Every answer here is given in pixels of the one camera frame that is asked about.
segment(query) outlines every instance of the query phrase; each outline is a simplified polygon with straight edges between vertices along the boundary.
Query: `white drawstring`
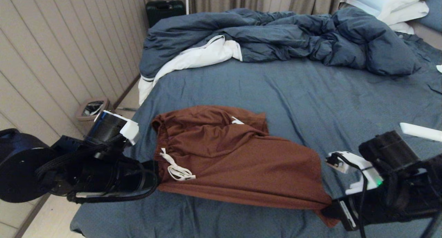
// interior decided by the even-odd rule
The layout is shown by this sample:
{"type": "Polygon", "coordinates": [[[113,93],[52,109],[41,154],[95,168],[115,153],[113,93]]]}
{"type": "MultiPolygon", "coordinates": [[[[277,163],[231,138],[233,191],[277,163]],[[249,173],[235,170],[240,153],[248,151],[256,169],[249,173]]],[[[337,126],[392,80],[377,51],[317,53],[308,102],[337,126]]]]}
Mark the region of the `white drawstring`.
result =
{"type": "Polygon", "coordinates": [[[235,116],[232,116],[232,118],[234,118],[235,120],[232,121],[232,124],[240,124],[240,125],[244,125],[244,123],[240,120],[238,120],[235,116]]]}
{"type": "Polygon", "coordinates": [[[161,151],[163,152],[160,153],[160,155],[170,164],[170,166],[167,167],[167,171],[173,179],[177,181],[184,181],[196,178],[195,175],[192,175],[192,172],[189,169],[177,165],[173,158],[166,153],[165,148],[161,148],[161,151]]]}

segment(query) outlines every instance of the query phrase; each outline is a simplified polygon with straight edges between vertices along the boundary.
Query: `floor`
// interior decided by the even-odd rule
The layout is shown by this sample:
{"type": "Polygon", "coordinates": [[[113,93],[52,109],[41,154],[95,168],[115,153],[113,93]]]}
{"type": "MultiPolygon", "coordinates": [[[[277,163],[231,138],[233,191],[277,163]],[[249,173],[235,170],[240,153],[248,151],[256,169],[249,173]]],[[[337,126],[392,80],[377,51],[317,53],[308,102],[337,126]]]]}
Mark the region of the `floor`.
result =
{"type": "MultiPolygon", "coordinates": [[[[126,95],[119,107],[138,108],[138,83],[126,95]]],[[[132,118],[135,112],[116,109],[115,112],[132,118]]],[[[82,238],[69,230],[69,224],[79,204],[71,203],[65,197],[51,195],[32,221],[22,238],[82,238]]]]}

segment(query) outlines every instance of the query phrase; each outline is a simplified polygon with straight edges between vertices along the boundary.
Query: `black cable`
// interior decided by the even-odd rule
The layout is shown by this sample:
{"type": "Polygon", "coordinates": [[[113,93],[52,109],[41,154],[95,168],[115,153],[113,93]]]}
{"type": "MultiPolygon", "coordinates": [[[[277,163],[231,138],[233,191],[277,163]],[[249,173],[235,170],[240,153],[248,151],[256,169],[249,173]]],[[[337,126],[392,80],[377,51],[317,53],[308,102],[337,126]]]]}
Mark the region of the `black cable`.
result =
{"type": "Polygon", "coordinates": [[[88,198],[82,198],[82,197],[76,197],[76,192],[68,194],[68,201],[74,202],[74,203],[116,203],[116,202],[126,202],[126,201],[134,201],[134,200],[141,200],[145,197],[150,196],[158,186],[158,177],[156,176],[156,173],[151,170],[144,170],[144,172],[148,172],[150,175],[153,175],[153,186],[145,193],[138,194],[136,196],[129,196],[129,197],[88,197],[88,198]]]}
{"type": "Polygon", "coordinates": [[[442,210],[440,210],[439,212],[436,213],[436,215],[434,215],[430,224],[428,224],[428,226],[426,227],[425,231],[423,232],[420,238],[431,238],[431,236],[433,236],[434,232],[436,232],[438,225],[441,222],[442,222],[442,210]]]}
{"type": "Polygon", "coordinates": [[[387,194],[385,197],[385,205],[390,208],[397,198],[397,188],[398,188],[398,176],[393,172],[393,168],[385,161],[381,159],[376,160],[377,165],[379,165],[386,175],[388,175],[387,181],[387,194]]]}
{"type": "Polygon", "coordinates": [[[7,134],[17,134],[20,133],[16,128],[8,128],[0,131],[0,137],[6,136],[7,134]]]}
{"type": "Polygon", "coordinates": [[[358,219],[359,219],[359,232],[361,234],[362,238],[366,238],[365,235],[365,229],[364,229],[364,221],[362,218],[362,212],[363,212],[363,207],[364,207],[364,200],[365,200],[365,193],[367,191],[367,185],[368,185],[368,180],[367,177],[365,177],[362,169],[360,169],[359,166],[357,166],[356,164],[351,163],[350,161],[348,161],[347,158],[345,158],[343,155],[341,155],[340,153],[333,153],[332,155],[336,155],[338,156],[340,159],[342,159],[342,161],[344,161],[346,164],[348,164],[349,166],[352,166],[358,170],[360,170],[360,172],[362,173],[362,177],[363,177],[363,189],[362,189],[362,194],[361,194],[361,202],[359,204],[359,210],[358,210],[358,219]]]}
{"type": "Polygon", "coordinates": [[[73,153],[62,155],[38,167],[38,169],[35,170],[35,174],[37,175],[37,178],[40,180],[46,172],[57,169],[60,166],[72,163],[74,161],[81,160],[87,156],[90,156],[91,154],[104,150],[106,147],[107,147],[106,145],[101,144],[94,147],[78,150],[73,153]]]}

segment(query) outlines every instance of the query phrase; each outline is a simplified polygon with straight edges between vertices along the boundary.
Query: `mattress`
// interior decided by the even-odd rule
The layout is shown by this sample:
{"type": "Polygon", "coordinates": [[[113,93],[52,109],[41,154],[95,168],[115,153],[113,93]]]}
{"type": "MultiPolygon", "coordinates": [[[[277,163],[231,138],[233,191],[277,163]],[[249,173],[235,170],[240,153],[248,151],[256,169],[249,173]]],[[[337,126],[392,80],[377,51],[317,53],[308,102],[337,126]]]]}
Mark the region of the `mattress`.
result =
{"type": "MultiPolygon", "coordinates": [[[[422,64],[410,76],[377,76],[366,70],[327,67],[306,58],[262,63],[228,60],[174,71],[161,78],[134,115],[141,138],[126,150],[140,161],[153,158],[152,119],[196,105],[222,105],[265,112],[270,134],[314,149],[322,159],[336,150],[358,153],[358,145],[400,122],[442,130],[442,51],[415,35],[401,35],[422,64]]],[[[422,159],[442,143],[402,134],[422,159]]],[[[357,172],[340,174],[322,163],[325,190],[345,194],[357,172]]],[[[419,237],[429,219],[366,226],[368,237],[419,237]]],[[[359,237],[342,224],[327,228],[312,211],[218,202],[156,191],[133,202],[81,206],[71,230],[88,238],[109,237],[359,237]]],[[[440,237],[441,230],[434,237],[440,237]]]]}

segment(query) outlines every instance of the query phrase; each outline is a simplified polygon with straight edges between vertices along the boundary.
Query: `white bracket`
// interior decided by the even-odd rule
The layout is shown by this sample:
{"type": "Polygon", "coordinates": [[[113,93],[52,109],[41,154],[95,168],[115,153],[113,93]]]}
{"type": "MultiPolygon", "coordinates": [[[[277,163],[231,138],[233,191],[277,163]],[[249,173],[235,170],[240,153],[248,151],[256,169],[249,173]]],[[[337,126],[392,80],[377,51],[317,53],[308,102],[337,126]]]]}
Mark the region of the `white bracket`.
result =
{"type": "Polygon", "coordinates": [[[122,117],[121,115],[111,113],[107,110],[104,110],[103,112],[106,112],[107,114],[113,115],[115,117],[118,117],[120,119],[127,121],[126,124],[123,126],[123,128],[121,128],[120,134],[122,134],[124,137],[126,137],[126,139],[128,139],[132,145],[135,145],[135,143],[137,143],[137,141],[139,139],[138,131],[140,129],[138,126],[138,123],[136,123],[135,121],[130,120],[128,118],[122,117]]]}
{"type": "MultiPolygon", "coordinates": [[[[365,177],[368,180],[367,190],[377,188],[384,181],[382,179],[382,177],[379,175],[379,173],[377,172],[377,170],[373,167],[373,164],[371,164],[371,162],[369,162],[369,161],[366,161],[361,156],[358,156],[358,155],[355,155],[353,153],[346,152],[346,151],[336,151],[336,152],[329,153],[328,157],[331,157],[333,153],[341,154],[349,162],[357,165],[362,170],[362,173],[365,175],[365,177]]],[[[347,163],[345,163],[342,159],[340,159],[340,158],[338,158],[338,159],[339,159],[339,162],[337,164],[327,163],[327,165],[333,167],[334,169],[336,169],[342,173],[347,173],[348,169],[349,169],[349,165],[347,163]]],[[[361,176],[360,181],[350,184],[350,189],[346,190],[345,194],[354,194],[357,192],[361,192],[363,189],[363,185],[364,185],[363,184],[363,177],[361,176]]]]}

